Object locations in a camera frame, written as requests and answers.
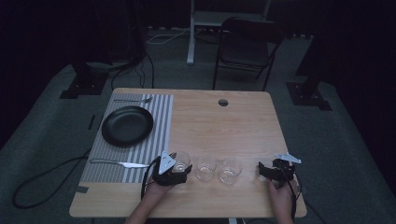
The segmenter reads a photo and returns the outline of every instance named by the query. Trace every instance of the black plate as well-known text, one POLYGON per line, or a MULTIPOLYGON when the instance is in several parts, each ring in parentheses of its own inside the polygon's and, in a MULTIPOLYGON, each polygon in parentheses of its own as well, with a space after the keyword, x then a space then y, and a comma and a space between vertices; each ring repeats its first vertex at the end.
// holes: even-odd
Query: black plate
POLYGON ((116 147, 130 147, 145 139, 154 119, 147 109, 130 105, 113 111, 102 125, 102 136, 116 147))

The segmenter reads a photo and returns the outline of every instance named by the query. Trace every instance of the desk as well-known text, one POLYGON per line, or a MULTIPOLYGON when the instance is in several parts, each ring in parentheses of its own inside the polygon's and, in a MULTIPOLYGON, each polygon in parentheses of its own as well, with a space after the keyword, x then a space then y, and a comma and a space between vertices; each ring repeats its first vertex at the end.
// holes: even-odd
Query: desk
MULTIPOLYGON (((173 95, 168 152, 186 151, 191 155, 193 169, 187 182, 170 190, 150 217, 273 216, 268 189, 257 165, 288 150, 267 92, 115 89, 114 93, 173 95), (229 104, 220 106, 220 99, 229 104), (208 182, 196 177, 194 163, 206 153, 242 161, 243 171, 234 184, 221 183, 219 174, 208 182)), ((79 185, 89 189, 76 193, 70 207, 72 217, 128 217, 140 202, 140 183, 79 185)), ((300 197, 296 216, 305 214, 300 197)))
POLYGON ((250 13, 229 13, 229 12, 214 12, 214 11, 196 11, 194 8, 194 0, 191 0, 191 14, 190 14, 190 42, 189 52, 187 54, 187 64, 194 64, 195 52, 195 25, 203 26, 221 26, 221 24, 230 17, 241 17, 251 19, 254 21, 263 21, 266 19, 268 9, 272 0, 265 0, 264 9, 262 14, 250 13))

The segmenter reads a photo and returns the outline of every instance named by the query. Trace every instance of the chair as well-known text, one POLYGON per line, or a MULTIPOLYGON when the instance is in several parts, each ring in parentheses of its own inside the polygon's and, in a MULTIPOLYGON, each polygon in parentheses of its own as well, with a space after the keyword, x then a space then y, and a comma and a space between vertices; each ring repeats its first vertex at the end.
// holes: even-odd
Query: chair
POLYGON ((259 71, 256 80, 268 67, 262 86, 265 91, 276 50, 284 37, 282 29, 272 21, 251 21, 237 17, 227 19, 220 27, 212 90, 216 88, 219 67, 226 66, 259 71))

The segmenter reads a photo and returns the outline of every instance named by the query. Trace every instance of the glass cup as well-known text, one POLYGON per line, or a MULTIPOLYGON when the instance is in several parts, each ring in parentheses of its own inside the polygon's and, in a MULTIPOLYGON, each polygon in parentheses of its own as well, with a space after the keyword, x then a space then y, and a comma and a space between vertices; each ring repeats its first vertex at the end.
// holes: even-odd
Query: glass cup
POLYGON ((227 158, 221 165, 219 178, 224 184, 233 184, 241 172, 241 161, 236 158, 227 158))
POLYGON ((187 167, 190 166, 190 155, 187 152, 180 151, 176 153, 176 157, 174 158, 176 161, 174 168, 172 169, 173 173, 181 173, 187 167))
POLYGON ((216 159, 211 156, 203 156, 198 158, 196 165, 197 177, 202 181, 210 180, 215 174, 216 159))

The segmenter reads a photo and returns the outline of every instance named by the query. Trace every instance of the placemat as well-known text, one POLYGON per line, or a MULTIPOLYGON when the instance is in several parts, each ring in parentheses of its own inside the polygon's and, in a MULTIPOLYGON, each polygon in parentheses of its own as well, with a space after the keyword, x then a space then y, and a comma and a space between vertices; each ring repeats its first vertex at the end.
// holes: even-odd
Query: placemat
POLYGON ((173 95, 113 93, 110 97, 101 127, 92 145, 92 151, 85 165, 81 182, 141 183, 147 168, 127 169, 117 164, 90 163, 90 159, 128 161, 150 164, 163 151, 168 151, 169 132, 172 118, 173 95), (152 97, 150 103, 122 102, 115 99, 142 100, 152 97), (149 136, 132 147, 114 147, 102 136, 102 124, 116 109, 127 105, 138 105, 152 115, 154 126, 149 136))

